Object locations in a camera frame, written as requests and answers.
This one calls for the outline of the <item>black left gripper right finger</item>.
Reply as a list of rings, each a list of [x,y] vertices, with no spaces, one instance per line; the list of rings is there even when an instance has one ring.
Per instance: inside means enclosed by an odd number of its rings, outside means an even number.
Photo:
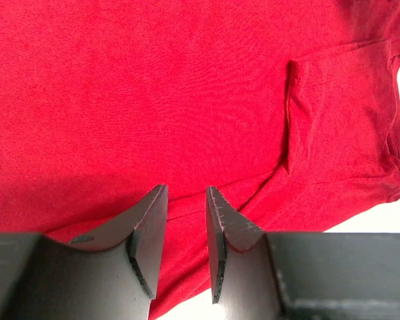
[[[400,319],[400,233],[268,232],[216,187],[206,222],[225,319]]]

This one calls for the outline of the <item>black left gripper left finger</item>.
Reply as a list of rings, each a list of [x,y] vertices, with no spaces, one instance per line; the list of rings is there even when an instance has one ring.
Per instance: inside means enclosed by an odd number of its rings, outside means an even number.
[[[157,284],[168,189],[62,243],[0,233],[0,319],[146,319]]]

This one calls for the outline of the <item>red t shirt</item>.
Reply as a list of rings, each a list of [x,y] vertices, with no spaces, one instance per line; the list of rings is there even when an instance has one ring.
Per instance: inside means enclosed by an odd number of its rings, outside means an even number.
[[[156,319],[210,286],[208,186],[276,231],[400,199],[399,68],[400,1],[0,1],[0,231],[167,185]]]

